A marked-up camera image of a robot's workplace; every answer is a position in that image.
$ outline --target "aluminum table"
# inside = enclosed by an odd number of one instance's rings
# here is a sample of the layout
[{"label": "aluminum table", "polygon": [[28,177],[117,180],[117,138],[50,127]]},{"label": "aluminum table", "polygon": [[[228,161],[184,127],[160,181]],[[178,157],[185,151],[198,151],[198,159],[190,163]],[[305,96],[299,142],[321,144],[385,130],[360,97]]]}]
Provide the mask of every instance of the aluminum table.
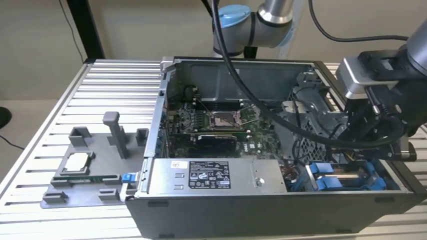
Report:
[{"label": "aluminum table", "polygon": [[[337,64],[327,64],[332,73]],[[72,127],[106,133],[105,111],[120,112],[126,132],[149,128],[160,62],[97,60],[85,64],[0,184],[0,239],[144,239],[125,205],[41,209],[40,201],[65,154]],[[417,162],[407,163],[427,187],[427,128],[411,138]],[[381,217],[357,234],[250,239],[425,240],[427,201]]]}]

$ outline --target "power supply label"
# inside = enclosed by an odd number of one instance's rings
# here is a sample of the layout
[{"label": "power supply label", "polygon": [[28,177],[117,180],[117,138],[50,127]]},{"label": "power supply label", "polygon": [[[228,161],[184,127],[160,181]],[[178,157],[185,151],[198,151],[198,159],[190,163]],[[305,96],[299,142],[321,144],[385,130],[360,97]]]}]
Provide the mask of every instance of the power supply label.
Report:
[{"label": "power supply label", "polygon": [[230,189],[226,161],[190,161],[188,173],[190,189]]}]

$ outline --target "motherboard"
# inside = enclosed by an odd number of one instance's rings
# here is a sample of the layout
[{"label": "motherboard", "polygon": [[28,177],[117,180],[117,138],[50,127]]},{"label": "motherboard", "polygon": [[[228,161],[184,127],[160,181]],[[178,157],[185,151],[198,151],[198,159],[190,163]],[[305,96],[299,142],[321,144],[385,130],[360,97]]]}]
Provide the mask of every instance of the motherboard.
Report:
[{"label": "motherboard", "polygon": [[169,158],[283,159],[274,125],[249,103],[182,103],[166,121]]}]

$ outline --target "barcode sticker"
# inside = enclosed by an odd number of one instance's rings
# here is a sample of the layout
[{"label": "barcode sticker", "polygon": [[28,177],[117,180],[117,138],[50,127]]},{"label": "barcode sticker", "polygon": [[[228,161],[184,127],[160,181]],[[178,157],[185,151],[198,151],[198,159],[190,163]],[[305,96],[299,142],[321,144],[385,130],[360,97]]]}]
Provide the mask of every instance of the barcode sticker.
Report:
[{"label": "barcode sticker", "polygon": [[186,161],[172,161],[170,162],[170,169],[186,169],[188,162]]}]

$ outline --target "black cable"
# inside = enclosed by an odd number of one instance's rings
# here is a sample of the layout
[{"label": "black cable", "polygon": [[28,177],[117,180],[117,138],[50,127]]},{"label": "black cable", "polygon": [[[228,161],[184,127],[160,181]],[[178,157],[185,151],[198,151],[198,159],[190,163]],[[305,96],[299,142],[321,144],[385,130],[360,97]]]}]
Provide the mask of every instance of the black cable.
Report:
[{"label": "black cable", "polygon": [[339,43],[353,43],[353,42],[367,42],[367,41],[377,41],[377,40],[399,40],[399,41],[407,41],[407,36],[399,36],[399,35],[381,35],[381,36],[364,36],[364,37],[352,37],[352,38],[340,38],[329,35],[327,31],[320,26],[315,10],[313,10],[313,0],[308,0],[308,9],[309,9],[309,15],[313,21],[313,24],[316,28],[319,29],[323,36],[325,36],[329,40],[339,42]]},{"label": "black cable", "polygon": [[240,75],[236,72],[236,69],[233,67],[228,52],[226,52],[226,47],[225,47],[225,42],[224,42],[224,36],[222,36],[222,30],[221,30],[221,25],[220,25],[220,15],[218,15],[218,7],[216,5],[216,0],[210,0],[210,6],[212,6],[212,15],[213,15],[213,28],[216,31],[216,37],[217,37],[217,43],[218,43],[218,48],[221,52],[221,57],[224,60],[224,64],[228,68],[230,77],[234,81],[234,84],[242,91],[244,95],[249,99],[249,101],[253,103],[253,105],[258,108],[260,113],[264,115],[264,117],[269,118],[272,121],[274,121],[280,126],[287,128],[292,133],[296,133],[301,137],[307,138],[309,141],[313,141],[319,144],[324,144],[327,146],[332,146],[339,149],[375,149],[379,148],[384,145],[388,145],[393,143],[404,134],[404,126],[400,121],[400,119],[395,116],[391,116],[385,118],[384,120],[389,121],[391,125],[395,126],[393,131],[391,131],[391,135],[388,137],[384,137],[379,140],[375,141],[343,141],[343,140],[332,140],[328,139],[327,137],[317,136],[312,134],[311,132],[305,131],[304,129],[299,128],[295,126],[292,123],[289,123],[287,120],[283,120],[281,117],[278,117],[274,113],[272,113],[268,110],[268,107],[261,103],[261,101],[254,97],[252,94],[250,90],[248,89],[246,85],[240,79]]},{"label": "black cable", "polygon": [[204,5],[204,8],[206,10],[206,13],[209,14],[210,18],[212,18],[212,8],[210,8],[210,5],[209,5],[209,2],[208,0],[201,0],[201,3]]},{"label": "black cable", "polygon": [[69,23],[69,20],[68,20],[66,14],[65,14],[65,10],[64,10],[64,6],[62,6],[62,2],[61,2],[61,0],[57,0],[57,1],[58,1],[58,5],[60,5],[60,9],[61,9],[61,13],[64,14],[64,17],[65,17],[65,20],[66,20],[66,23],[68,23],[68,26],[69,26],[73,45],[74,45],[74,48],[77,49],[77,52],[78,52],[78,55],[80,55],[80,59],[81,59],[81,63],[84,63],[82,55],[81,55],[81,51],[80,51],[80,48],[78,48],[78,45],[77,45],[77,41],[76,41],[74,30],[73,30],[72,24]]},{"label": "black cable", "polygon": [[0,135],[0,139],[2,139],[2,140],[6,142],[6,144],[9,144],[10,146],[13,146],[13,147],[24,150],[24,148],[22,148],[21,146],[17,146],[17,145],[14,145],[13,143],[10,143],[9,140],[8,140],[4,136]]},{"label": "black cable", "polygon": [[328,138],[329,138],[329,139],[333,138],[333,136],[335,136],[335,134],[336,134],[336,132],[339,131],[339,129],[340,129],[341,126],[344,126],[343,123],[336,124],[336,126],[333,127],[333,130],[332,130],[331,134],[328,135]]}]

